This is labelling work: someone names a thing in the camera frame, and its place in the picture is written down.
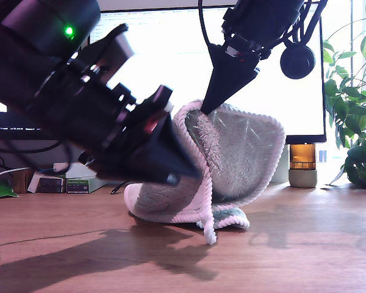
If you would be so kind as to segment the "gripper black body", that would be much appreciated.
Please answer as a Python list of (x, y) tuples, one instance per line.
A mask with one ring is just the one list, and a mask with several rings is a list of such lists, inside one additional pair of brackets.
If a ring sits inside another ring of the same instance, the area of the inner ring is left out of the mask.
[(79, 156), (79, 161), (90, 162), (97, 157), (124, 154), (137, 149), (149, 140), (157, 126), (169, 116), (171, 94), (171, 89), (160, 86), (132, 111), (124, 108), (100, 148), (84, 151)]

